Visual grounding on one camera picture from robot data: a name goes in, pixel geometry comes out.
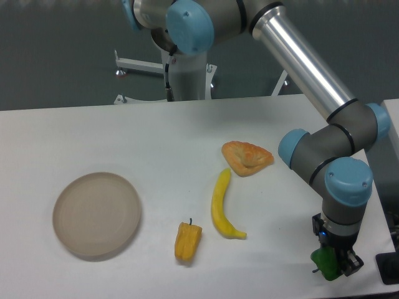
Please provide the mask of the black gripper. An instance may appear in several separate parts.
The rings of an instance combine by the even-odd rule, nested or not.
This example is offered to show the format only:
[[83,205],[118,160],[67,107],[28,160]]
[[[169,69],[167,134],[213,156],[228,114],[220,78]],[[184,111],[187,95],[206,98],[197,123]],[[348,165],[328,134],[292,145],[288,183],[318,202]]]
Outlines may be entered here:
[[335,250],[339,274],[348,277],[364,266],[363,260],[353,250],[357,241],[357,223],[338,224],[322,212],[312,217],[312,229],[322,247],[329,246]]

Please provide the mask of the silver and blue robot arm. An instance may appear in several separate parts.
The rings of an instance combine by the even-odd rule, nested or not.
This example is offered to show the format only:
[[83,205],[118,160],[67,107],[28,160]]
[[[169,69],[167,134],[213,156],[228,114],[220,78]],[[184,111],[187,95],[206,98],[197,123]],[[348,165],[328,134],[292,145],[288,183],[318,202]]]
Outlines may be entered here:
[[271,51],[327,122],[313,134],[288,132],[278,147],[283,162],[322,197],[322,211],[312,218],[320,248],[311,259],[329,281],[357,272],[363,261],[353,245],[373,174],[353,155],[388,134],[388,113],[350,93],[293,26],[280,1],[123,1],[122,7],[130,27],[149,29],[166,53],[169,102],[207,96],[204,67],[195,70],[189,61],[218,42],[249,32]]

